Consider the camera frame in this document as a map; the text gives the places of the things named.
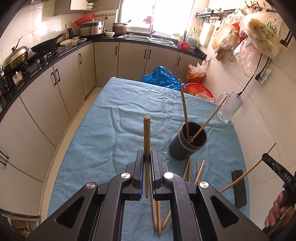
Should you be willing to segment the person's right hand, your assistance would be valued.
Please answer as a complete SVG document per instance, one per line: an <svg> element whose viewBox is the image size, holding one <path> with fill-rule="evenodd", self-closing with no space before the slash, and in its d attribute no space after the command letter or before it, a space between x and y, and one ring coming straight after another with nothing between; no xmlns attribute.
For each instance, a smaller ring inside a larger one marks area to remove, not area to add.
<svg viewBox="0 0 296 241"><path fill-rule="evenodd" d="M277 199L274 201L273 207L270 209L265 219L265 222L264 222L265 227L269 227L269 226L273 227L276 224L276 220L280 218L288 210L288 206L280 207L280 204L283 200L283 196L284 196L284 191L280 192ZM292 206L292 208L283 218L281 226L286 226L288 224L294 211L295 211L295 207Z"/></svg>

